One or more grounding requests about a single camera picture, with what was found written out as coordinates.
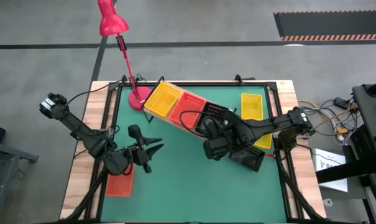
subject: red basket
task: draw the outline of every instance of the red basket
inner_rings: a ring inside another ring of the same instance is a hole
[[[191,93],[184,92],[181,95],[180,100],[178,100],[177,105],[175,105],[174,110],[170,115],[170,120],[181,125],[180,114],[183,111],[193,110],[201,111],[206,104],[206,100],[199,98]],[[199,118],[199,113],[184,113],[182,115],[183,124],[188,128],[193,128],[197,119]]]
[[[126,169],[129,175],[108,175],[108,181],[106,182],[106,196],[115,197],[129,197],[132,192],[132,180],[134,179],[134,165],[131,165]]]

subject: gray floor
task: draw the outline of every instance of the gray floor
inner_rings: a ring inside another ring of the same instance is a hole
[[[131,27],[126,42],[279,40],[273,12],[354,9],[376,9],[376,0],[120,0],[117,4]],[[0,1],[0,44],[99,43],[100,18],[95,0]],[[42,116],[38,105],[50,91],[67,98],[86,91],[97,52],[0,50],[0,126],[7,129],[6,144],[40,155],[34,165],[21,162],[27,178],[15,181],[1,223],[57,219],[76,143],[60,123]],[[169,80],[231,79],[237,73],[286,79],[294,81],[298,98],[318,103],[348,98],[352,86],[376,82],[376,45],[130,49],[128,54],[134,73],[148,80],[161,75]],[[99,80],[118,80],[123,74],[121,53],[107,49]],[[85,100],[81,97],[71,105],[78,116]],[[316,134],[310,144],[341,151],[332,139]],[[350,182],[349,194],[322,189],[324,198],[335,200],[326,210],[329,218],[367,219],[361,188],[355,180]]]

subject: yellow basket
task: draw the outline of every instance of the yellow basket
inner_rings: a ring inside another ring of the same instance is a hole
[[[242,93],[241,98],[242,119],[262,120],[262,95]]]
[[[174,85],[161,82],[149,99],[145,103],[145,107],[165,118],[177,102],[181,90],[174,87]]]
[[[262,136],[254,143],[254,146],[261,149],[270,149],[270,146],[272,146],[272,134]]]

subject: desk lamp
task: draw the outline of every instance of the desk lamp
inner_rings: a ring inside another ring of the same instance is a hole
[[[112,0],[98,0],[99,10],[101,10],[102,20],[99,25],[99,34],[101,36],[117,35],[117,42],[120,50],[123,52],[124,60],[126,61],[127,69],[130,75],[130,82],[132,91],[128,96],[130,106],[135,110],[141,110],[142,104],[150,94],[150,88],[146,86],[136,86],[130,63],[127,57],[127,48],[120,35],[129,29],[127,22],[119,15],[117,15]]]

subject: white paper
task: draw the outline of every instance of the white paper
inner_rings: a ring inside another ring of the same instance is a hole
[[[327,152],[321,149],[315,149],[315,153],[316,153],[315,155],[316,171],[327,169],[327,168],[334,167],[334,166],[339,166],[340,164],[345,164],[345,156]],[[319,186],[327,187],[327,188],[335,189],[335,190],[340,190],[343,192],[348,192],[347,179],[322,183],[322,184],[319,184]]]

